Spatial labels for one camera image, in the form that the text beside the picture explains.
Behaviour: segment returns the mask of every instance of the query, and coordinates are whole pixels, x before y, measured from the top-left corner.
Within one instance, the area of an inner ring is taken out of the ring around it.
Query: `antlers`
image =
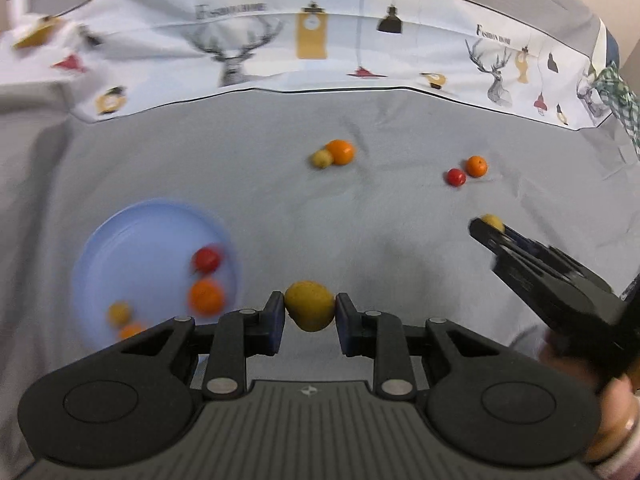
[[[282,22],[278,22],[275,27],[272,27],[263,17],[254,16],[254,18],[258,20],[264,27],[263,34],[260,36],[260,38],[258,38],[258,40],[256,40],[255,34],[252,31],[249,31],[249,43],[244,44],[242,47],[240,47],[238,56],[236,56],[236,58],[238,59],[249,59],[253,55],[251,53],[252,50],[255,50],[256,48],[259,48],[271,42],[273,38],[275,38],[282,30]],[[209,43],[205,44],[202,39],[202,35],[206,28],[207,25],[203,25],[202,27],[200,27],[196,34],[188,37],[189,42],[199,51],[205,52],[206,54],[213,54],[216,61],[225,62],[227,59],[231,59],[232,56],[226,55],[225,51],[222,50],[214,36],[210,36]]]
[[[469,59],[471,61],[473,61],[474,65],[476,65],[478,67],[478,70],[480,72],[484,72],[486,74],[493,74],[495,75],[499,70],[503,69],[507,63],[509,62],[509,60],[511,59],[511,56],[513,55],[513,52],[511,52],[508,56],[507,56],[507,48],[504,48],[504,54],[502,55],[502,59],[500,59],[500,55],[496,55],[495,56],[495,63],[493,63],[491,65],[491,70],[487,70],[484,65],[482,64],[482,61],[480,61],[480,56],[482,56],[482,54],[478,54],[476,52],[476,49],[478,48],[478,45],[480,44],[482,40],[478,40],[474,43],[473,47],[469,47],[469,43],[467,40],[465,40],[466,43],[466,49],[469,52]]]

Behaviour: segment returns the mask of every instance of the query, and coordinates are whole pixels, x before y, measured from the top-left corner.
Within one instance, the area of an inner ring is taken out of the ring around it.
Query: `yellow ball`
[[[329,150],[318,150],[311,155],[311,164],[319,170],[324,170],[334,163],[334,156]]]
[[[502,220],[500,220],[500,218],[497,217],[496,215],[487,214],[482,216],[481,220],[489,224],[494,229],[498,229],[498,231],[500,231],[501,233],[504,232],[504,224],[502,223]]]
[[[107,319],[114,328],[122,328],[131,320],[131,307],[125,301],[116,301],[107,311]]]
[[[305,332],[318,332],[334,319],[334,295],[320,283],[294,283],[284,293],[284,306]]]

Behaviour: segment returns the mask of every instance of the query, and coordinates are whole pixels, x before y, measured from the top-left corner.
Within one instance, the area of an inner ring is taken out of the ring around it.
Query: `red ball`
[[[465,172],[458,168],[453,168],[447,173],[447,182],[453,187],[460,187],[466,182]]]
[[[220,246],[209,245],[195,252],[191,258],[191,265],[197,272],[210,274],[220,266],[222,256],[223,251]]]

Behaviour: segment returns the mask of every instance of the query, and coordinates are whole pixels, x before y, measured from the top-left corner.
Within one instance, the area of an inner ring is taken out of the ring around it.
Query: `green checkered cloth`
[[[607,66],[596,78],[593,88],[598,91],[602,102],[625,127],[640,160],[640,101],[638,96],[620,78],[615,63]]]

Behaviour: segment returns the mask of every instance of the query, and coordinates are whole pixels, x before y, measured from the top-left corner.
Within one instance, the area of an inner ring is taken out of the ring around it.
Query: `blue plate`
[[[191,257],[222,244],[225,257],[213,273],[225,289],[225,312],[239,307],[240,268],[230,239],[213,218],[186,204],[148,200],[123,209],[89,237],[72,277],[72,305],[82,336],[95,349],[118,341],[107,320],[116,301],[126,301],[134,320],[151,327],[173,316],[193,316],[188,292],[197,279]],[[198,323],[219,316],[195,316]]]

